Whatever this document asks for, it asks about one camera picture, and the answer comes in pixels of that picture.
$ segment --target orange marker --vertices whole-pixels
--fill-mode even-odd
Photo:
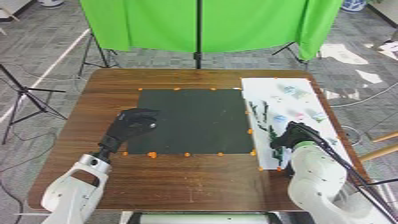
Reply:
[[[148,153],[148,156],[155,159],[155,158],[159,157],[157,152],[150,152],[150,153]]]

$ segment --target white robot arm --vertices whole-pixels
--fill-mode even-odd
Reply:
[[[347,168],[353,171],[353,166],[342,161],[337,152],[329,151],[333,149],[319,132],[296,122],[290,123],[287,129],[271,146],[273,148],[287,146],[294,149],[292,169],[296,174],[289,194],[297,206],[310,212],[317,224],[397,223],[395,217],[388,213],[390,208],[376,202],[377,208],[363,195],[365,193],[376,200],[376,194],[361,193],[351,188]]]
[[[42,205],[52,212],[43,224],[84,224],[95,212],[111,172],[111,153],[118,152],[129,138],[155,130],[157,111],[125,110],[109,127],[100,142],[100,152],[84,155],[66,174],[47,188]],[[97,179],[88,183],[74,174],[88,172]]]

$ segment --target white paper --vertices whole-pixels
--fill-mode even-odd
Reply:
[[[329,141],[331,147],[340,153],[344,159],[351,162],[351,157],[345,151],[342,141],[338,139],[338,133],[333,127],[333,123],[328,117],[328,113],[317,98],[310,80],[305,78],[244,78],[244,98],[249,110],[249,123],[253,128],[255,146],[258,152],[260,166],[267,170],[276,170],[280,166],[280,160],[273,158],[271,148],[271,126],[276,130],[278,136],[283,135],[290,121],[303,122],[319,132],[322,138]],[[296,94],[287,93],[287,87],[296,90]],[[265,122],[265,106],[269,105],[267,111],[267,122]],[[319,122],[315,120],[315,114],[326,115],[326,120]],[[287,120],[280,122],[276,116],[285,116]],[[285,150],[283,165],[285,168],[290,161],[290,149]]]

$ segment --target green screen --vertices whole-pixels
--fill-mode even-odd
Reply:
[[[104,48],[196,51],[196,0],[81,0]],[[342,0],[203,0],[203,52],[297,42],[310,60],[328,38]]]

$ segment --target light stand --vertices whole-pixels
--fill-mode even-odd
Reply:
[[[10,124],[8,124],[8,128],[6,128],[6,133],[4,133],[4,141],[3,141],[3,145],[6,144],[8,141],[8,136],[10,136],[10,130],[15,124],[18,124],[22,121],[26,121],[31,117],[34,117],[36,115],[40,115],[42,113],[50,113],[54,114],[61,119],[68,120],[68,118],[65,117],[65,115],[59,113],[59,111],[50,107],[49,105],[49,100],[52,97],[54,93],[65,93],[66,91],[61,90],[50,90],[50,89],[38,89],[38,88],[31,88],[27,86],[22,85],[22,83],[18,82],[11,72],[8,71],[4,65],[0,64],[0,70],[15,84],[15,90],[18,93],[18,97],[17,97],[17,102],[15,102],[15,106],[13,106],[13,112],[11,112],[11,118],[10,118]],[[42,91],[42,92],[49,92],[49,98],[47,101],[43,101],[38,96],[33,94],[31,91]],[[34,103],[40,111],[34,112],[31,115],[27,115],[24,118],[20,118],[17,120],[17,112],[18,112],[18,106],[20,106],[20,102],[22,102],[22,98],[27,97],[27,99],[31,100],[31,102]]]

